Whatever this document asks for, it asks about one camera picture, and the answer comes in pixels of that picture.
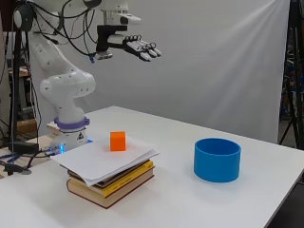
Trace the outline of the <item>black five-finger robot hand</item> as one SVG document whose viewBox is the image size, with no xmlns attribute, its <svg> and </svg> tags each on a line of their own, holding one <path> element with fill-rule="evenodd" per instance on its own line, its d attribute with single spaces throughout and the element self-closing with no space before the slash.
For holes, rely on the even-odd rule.
<svg viewBox="0 0 304 228">
<path fill-rule="evenodd" d="M 98 26 L 96 57 L 99 60 L 110 59 L 113 56 L 111 48 L 121 49 L 144 62 L 151 62 L 153 58 L 162 56 L 155 43 L 145 42 L 140 34 L 124 35 L 125 31 L 127 26 Z"/>
</svg>

